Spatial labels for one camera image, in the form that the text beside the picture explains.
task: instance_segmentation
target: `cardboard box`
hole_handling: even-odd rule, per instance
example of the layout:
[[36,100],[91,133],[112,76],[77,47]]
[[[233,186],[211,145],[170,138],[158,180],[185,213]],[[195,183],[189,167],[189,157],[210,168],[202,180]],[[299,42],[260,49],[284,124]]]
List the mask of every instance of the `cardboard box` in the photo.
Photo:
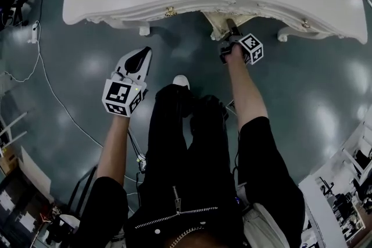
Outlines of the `cardboard box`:
[[0,157],[0,167],[5,175],[9,175],[18,166],[18,159],[11,146],[4,148],[2,153],[4,157]]

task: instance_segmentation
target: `shoe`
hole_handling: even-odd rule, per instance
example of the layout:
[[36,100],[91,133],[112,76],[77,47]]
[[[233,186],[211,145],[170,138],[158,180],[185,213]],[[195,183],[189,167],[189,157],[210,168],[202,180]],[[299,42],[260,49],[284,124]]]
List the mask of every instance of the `shoe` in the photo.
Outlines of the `shoe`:
[[190,83],[188,82],[187,77],[182,74],[175,76],[175,78],[173,79],[173,84],[179,86],[187,86],[187,88],[190,90]]

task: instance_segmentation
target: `white paper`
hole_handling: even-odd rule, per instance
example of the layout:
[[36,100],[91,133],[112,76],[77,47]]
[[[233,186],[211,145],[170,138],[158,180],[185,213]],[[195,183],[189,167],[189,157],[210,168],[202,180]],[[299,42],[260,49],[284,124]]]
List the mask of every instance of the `white paper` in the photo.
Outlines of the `white paper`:
[[28,231],[32,232],[35,228],[34,222],[35,218],[32,217],[28,212],[26,212],[25,215],[23,215],[19,222],[26,228]]
[[0,205],[6,210],[9,210],[10,212],[14,209],[14,204],[12,202],[12,199],[10,196],[6,193],[6,191],[3,191],[0,195]]

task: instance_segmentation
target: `gray floor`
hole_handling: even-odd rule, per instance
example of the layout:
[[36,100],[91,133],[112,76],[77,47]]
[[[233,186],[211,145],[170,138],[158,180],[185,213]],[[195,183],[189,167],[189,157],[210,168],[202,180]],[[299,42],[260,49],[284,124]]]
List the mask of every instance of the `gray floor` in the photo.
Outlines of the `gray floor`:
[[[31,21],[38,18],[39,7],[36,0]],[[105,80],[118,59],[136,48],[153,49],[149,93],[131,119],[144,152],[155,93],[175,75],[185,74],[197,95],[231,100],[227,69],[220,63],[217,44],[209,38],[211,26],[201,13],[156,21],[152,35],[140,37],[135,29],[117,30],[102,23],[67,26],[62,7],[63,0],[44,0],[40,44],[46,70],[73,117],[100,143],[112,118],[101,103]],[[366,15],[372,32],[372,9],[367,5]],[[367,45],[337,37],[321,41],[290,37],[280,43],[276,33],[283,26],[280,21],[256,18],[241,31],[264,43],[264,59],[249,66],[249,71],[269,110],[278,149],[299,182],[339,149],[371,105],[372,36]],[[29,32],[23,27],[0,33],[6,69],[19,78],[30,73],[37,57],[37,47],[26,43]],[[66,202],[78,179],[97,163],[101,149],[69,120],[52,96],[40,64],[29,81],[3,98],[1,114],[6,121],[24,111],[30,113],[17,129],[26,127],[28,134],[17,145],[23,145],[51,178],[52,195]],[[228,134],[233,158],[238,135],[234,117],[228,121]],[[127,175],[134,178],[136,172],[134,152],[128,146]],[[133,192],[135,183],[127,180],[125,188]],[[136,200],[130,197],[134,209]]]

